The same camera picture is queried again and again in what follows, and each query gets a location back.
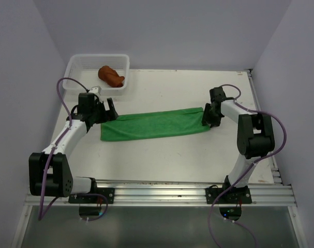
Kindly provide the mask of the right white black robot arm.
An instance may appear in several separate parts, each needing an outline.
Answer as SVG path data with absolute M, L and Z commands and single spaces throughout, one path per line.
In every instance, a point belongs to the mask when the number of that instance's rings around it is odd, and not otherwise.
M 271 116 L 240 107 L 236 100 L 227 97 L 223 88 L 210 90 L 211 102 L 205 105 L 202 125 L 215 128 L 224 117 L 237 124 L 236 145 L 239 152 L 233 170 L 226 176 L 221 196 L 228 203 L 240 197 L 239 189 L 246 189 L 260 159 L 275 148 Z

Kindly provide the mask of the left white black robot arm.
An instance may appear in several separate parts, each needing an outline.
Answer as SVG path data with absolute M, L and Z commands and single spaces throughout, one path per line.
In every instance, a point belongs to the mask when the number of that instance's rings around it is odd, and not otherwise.
M 42 152 L 33 152 L 28 159 L 29 189 L 34 196 L 68 197 L 80 194 L 87 203 L 99 196 L 95 179 L 73 177 L 69 157 L 79 141 L 95 124 L 118 118 L 113 99 L 108 98 L 109 109 L 96 94 L 80 93 L 78 104 L 69 111 L 66 124 L 56 139 Z

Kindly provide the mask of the green towel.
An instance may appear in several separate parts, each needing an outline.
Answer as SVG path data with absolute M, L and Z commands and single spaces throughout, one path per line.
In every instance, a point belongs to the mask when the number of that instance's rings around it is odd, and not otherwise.
M 101 124 L 104 142 L 135 141 L 203 133 L 210 129 L 201 121 L 201 107 L 181 110 L 120 115 Z

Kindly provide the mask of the brown towel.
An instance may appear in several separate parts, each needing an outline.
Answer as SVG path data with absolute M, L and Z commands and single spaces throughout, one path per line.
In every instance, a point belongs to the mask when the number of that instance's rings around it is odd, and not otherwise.
M 124 86 L 124 76 L 120 76 L 114 69 L 109 66 L 103 66 L 98 70 L 98 78 L 106 82 L 112 88 Z

